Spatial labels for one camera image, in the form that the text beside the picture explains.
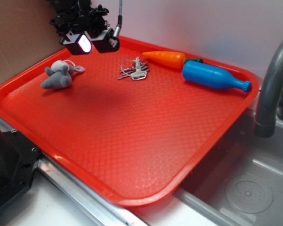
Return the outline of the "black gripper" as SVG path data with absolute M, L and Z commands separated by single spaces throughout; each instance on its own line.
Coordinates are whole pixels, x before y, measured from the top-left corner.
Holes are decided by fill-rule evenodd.
M 109 10 L 102 5 L 92 7 L 90 0 L 50 0 L 51 7 L 57 17 L 50 20 L 56 29 L 60 44 L 74 56 L 86 55 L 92 50 L 92 44 L 99 53 L 116 52 L 120 48 L 120 41 L 114 38 L 114 30 L 109 28 L 104 16 Z M 91 42 L 84 32 L 92 37 Z

